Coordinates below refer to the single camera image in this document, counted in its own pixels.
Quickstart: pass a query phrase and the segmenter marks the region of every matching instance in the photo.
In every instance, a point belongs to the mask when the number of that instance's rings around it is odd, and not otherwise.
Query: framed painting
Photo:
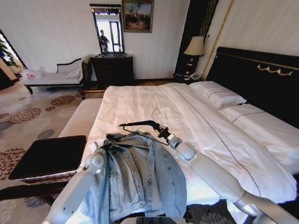
[[[122,0],[125,32],[151,33],[153,23],[153,0]]]

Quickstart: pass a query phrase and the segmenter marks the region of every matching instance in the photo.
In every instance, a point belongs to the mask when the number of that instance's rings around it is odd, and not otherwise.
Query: table lamp
[[[189,55],[190,58],[186,63],[186,75],[191,75],[196,68],[198,59],[204,55],[204,37],[194,36],[187,49],[184,52],[185,55]]]

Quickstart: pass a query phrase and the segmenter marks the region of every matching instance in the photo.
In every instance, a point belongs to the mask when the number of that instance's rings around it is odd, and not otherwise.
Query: hanger hook
[[[160,109],[155,108],[155,109],[153,110],[153,113],[151,113],[151,118],[153,119],[153,121],[155,120],[155,118],[153,117],[155,110],[158,110],[158,111],[159,111],[159,114],[161,114]]]

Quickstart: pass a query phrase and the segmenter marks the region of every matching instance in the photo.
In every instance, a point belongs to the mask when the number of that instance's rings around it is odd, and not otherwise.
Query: denim jacket
[[[135,131],[151,138],[150,134]],[[88,191],[86,212],[94,224],[107,224],[137,209],[145,216],[183,217],[187,191],[183,172],[162,144],[130,133],[107,134],[98,149],[106,167]]]

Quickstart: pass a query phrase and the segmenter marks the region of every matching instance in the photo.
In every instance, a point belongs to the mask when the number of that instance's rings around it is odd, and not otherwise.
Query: black headboard
[[[219,47],[207,81],[299,128],[299,56]]]

